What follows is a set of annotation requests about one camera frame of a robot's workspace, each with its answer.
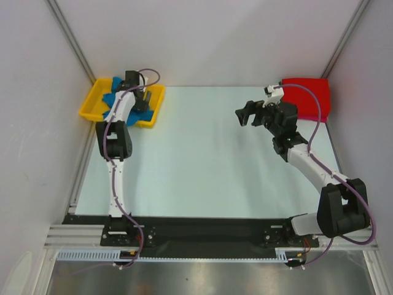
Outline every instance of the plastic container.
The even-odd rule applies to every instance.
[[[109,106],[103,102],[103,95],[110,93],[112,87],[112,79],[97,79],[87,95],[83,105],[79,109],[79,115],[90,121],[103,121],[103,113],[109,110]],[[162,101],[165,95],[165,86],[155,84],[148,86],[146,90],[152,92],[150,98],[150,109],[153,110],[153,117],[151,121],[137,121],[134,126],[142,128],[153,128],[157,115],[160,110]]]

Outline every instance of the red square object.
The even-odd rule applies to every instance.
[[[330,90],[327,79],[315,78],[288,78],[282,80],[282,85],[298,84],[310,89],[316,96],[321,105],[321,122],[327,121],[330,112]],[[298,118],[318,121],[318,108],[314,98],[296,87],[285,87],[282,101],[296,104],[298,108]]]

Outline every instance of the blue towel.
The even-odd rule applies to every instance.
[[[107,93],[107,94],[104,94],[104,96],[103,96],[103,102],[105,102],[110,108],[112,108],[115,103],[115,99],[116,99],[115,90],[119,86],[121,81],[122,81],[121,78],[113,77],[112,89],[111,89],[112,93]],[[148,110],[146,112],[131,110],[130,115],[127,118],[126,125],[132,126],[139,120],[150,122],[153,118],[153,113],[154,112],[151,110]],[[103,114],[104,119],[108,116],[108,114],[109,114],[109,111],[106,111]]]

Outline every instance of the metal floor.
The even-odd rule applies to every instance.
[[[331,251],[306,270],[243,262],[140,262],[122,271],[102,266],[69,275],[91,265],[57,262],[47,294],[375,294],[361,251]]]

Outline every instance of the table top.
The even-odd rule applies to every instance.
[[[261,87],[168,87],[155,127],[129,127],[125,194],[136,216],[288,218],[317,211],[319,194],[278,156],[263,126],[241,127],[235,110],[263,100]],[[308,139],[315,122],[299,120]],[[317,156],[337,163],[325,124],[313,142]],[[97,143],[76,214],[107,215],[109,176]]]

